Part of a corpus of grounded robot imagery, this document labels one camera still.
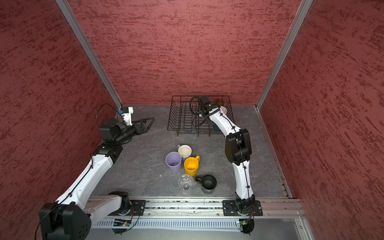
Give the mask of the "lilac plastic cup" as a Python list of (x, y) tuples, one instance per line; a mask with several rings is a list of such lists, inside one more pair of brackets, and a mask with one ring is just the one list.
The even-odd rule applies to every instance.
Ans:
[(170, 152), (167, 154), (165, 161), (173, 173), (178, 173), (181, 170), (182, 156), (178, 152)]

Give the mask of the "black mug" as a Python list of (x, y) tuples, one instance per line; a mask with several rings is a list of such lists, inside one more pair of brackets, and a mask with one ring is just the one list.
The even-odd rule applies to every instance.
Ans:
[(217, 179), (212, 175), (195, 176), (195, 181), (201, 185), (204, 194), (212, 194), (217, 186)]

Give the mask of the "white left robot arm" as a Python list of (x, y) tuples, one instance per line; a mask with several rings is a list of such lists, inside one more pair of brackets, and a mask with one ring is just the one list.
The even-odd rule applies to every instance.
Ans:
[(88, 165), (72, 185), (54, 203), (46, 203), (39, 211), (37, 230), (44, 240), (84, 240), (91, 228), (109, 214), (132, 218), (135, 209), (126, 192), (112, 191), (90, 207), (87, 202), (105, 173), (119, 158), (123, 145), (133, 137), (147, 133), (155, 118), (131, 121), (107, 119), (99, 130), (103, 141), (91, 155)]

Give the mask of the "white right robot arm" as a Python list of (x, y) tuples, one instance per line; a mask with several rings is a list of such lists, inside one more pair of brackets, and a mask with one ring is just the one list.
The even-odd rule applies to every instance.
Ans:
[(256, 202), (250, 180), (250, 133), (234, 124), (217, 105), (201, 106), (199, 115), (212, 121), (226, 137), (225, 154), (235, 172), (236, 208), (241, 215), (248, 215)]

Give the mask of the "white mug red inside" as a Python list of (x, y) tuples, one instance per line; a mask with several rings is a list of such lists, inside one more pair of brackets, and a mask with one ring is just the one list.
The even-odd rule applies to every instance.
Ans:
[(219, 114), (221, 116), (227, 117), (227, 109), (224, 106), (220, 106)]

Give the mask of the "brown gold textured cup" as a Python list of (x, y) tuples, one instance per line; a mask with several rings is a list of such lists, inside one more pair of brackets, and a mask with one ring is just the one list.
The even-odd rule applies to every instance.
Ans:
[(219, 108), (225, 106), (225, 102), (222, 98), (216, 99), (216, 103)]

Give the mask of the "dark green white-inside mug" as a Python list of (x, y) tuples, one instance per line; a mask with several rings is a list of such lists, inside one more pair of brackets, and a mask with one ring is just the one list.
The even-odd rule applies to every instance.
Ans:
[(219, 134), (221, 133), (220, 128), (215, 123), (212, 123), (212, 128), (213, 128), (213, 132), (219, 133)]

